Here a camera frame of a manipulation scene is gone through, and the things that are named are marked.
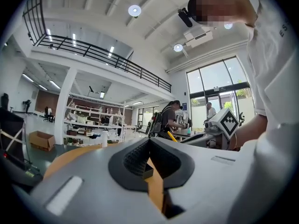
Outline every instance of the yellow handle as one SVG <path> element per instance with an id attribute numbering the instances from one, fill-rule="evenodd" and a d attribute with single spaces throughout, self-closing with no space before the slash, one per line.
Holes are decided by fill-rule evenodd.
<path id="1" fill-rule="evenodd" d="M 171 137 L 172 141 L 177 142 L 177 140 L 174 138 L 174 136 L 169 131 L 167 131 L 167 133 Z"/>

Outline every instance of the balcony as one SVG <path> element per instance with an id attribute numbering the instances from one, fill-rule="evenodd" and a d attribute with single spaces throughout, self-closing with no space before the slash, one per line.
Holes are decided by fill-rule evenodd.
<path id="1" fill-rule="evenodd" d="M 46 31 L 43 18 L 42 0 L 27 0 L 23 18 L 28 30 L 28 36 L 34 46 L 45 46 L 49 49 L 64 50 L 78 56 L 84 56 L 102 62 L 110 67 L 131 73 L 140 79 L 144 79 L 152 84 L 171 93 L 171 84 L 131 62 L 130 60 L 112 53 L 106 49 L 86 42 L 71 39 L 69 37 L 50 35 Z"/>

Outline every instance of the black equipment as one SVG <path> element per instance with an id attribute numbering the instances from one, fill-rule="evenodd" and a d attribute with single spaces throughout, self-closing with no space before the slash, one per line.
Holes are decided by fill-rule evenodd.
<path id="1" fill-rule="evenodd" d="M 178 16 L 183 20 L 187 27 L 191 28 L 193 26 L 189 17 L 189 13 L 187 12 L 186 8 L 182 8 L 178 10 Z"/>

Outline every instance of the table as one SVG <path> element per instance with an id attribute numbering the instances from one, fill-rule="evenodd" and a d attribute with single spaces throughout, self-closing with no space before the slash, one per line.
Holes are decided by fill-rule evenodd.
<path id="1" fill-rule="evenodd" d="M 108 146 L 115 146 L 118 144 L 108 144 Z M 68 164 L 69 162 L 73 161 L 75 158 L 79 157 L 80 155 L 83 155 L 87 152 L 90 152 L 92 150 L 96 150 L 102 148 L 102 145 L 93 145 L 93 146 L 87 146 L 87 147 L 80 147 L 73 149 L 71 151 L 68 151 L 56 159 L 51 163 L 51 165 L 48 167 L 48 169 L 45 172 L 44 179 L 51 176 L 53 173 L 58 171 L 60 168 L 62 168 L 64 165 Z M 149 197 L 152 200 L 152 202 L 155 204 L 155 206 L 162 211 L 163 206 L 163 179 L 157 172 L 155 166 L 153 165 L 152 161 L 149 159 L 148 164 L 153 167 L 154 174 L 152 177 L 145 179 L 145 181 L 149 184 Z"/>
<path id="2" fill-rule="evenodd" d="M 189 138 L 190 136 L 192 136 L 192 134 L 188 134 L 188 129 L 181 129 L 180 131 L 173 131 L 173 136 L 179 137 L 179 141 L 181 142 L 183 138 Z"/>
<path id="3" fill-rule="evenodd" d="M 137 132 L 137 125 L 124 125 L 125 134 L 127 133 L 127 129 L 135 129 L 135 138 L 136 138 L 136 132 Z"/>

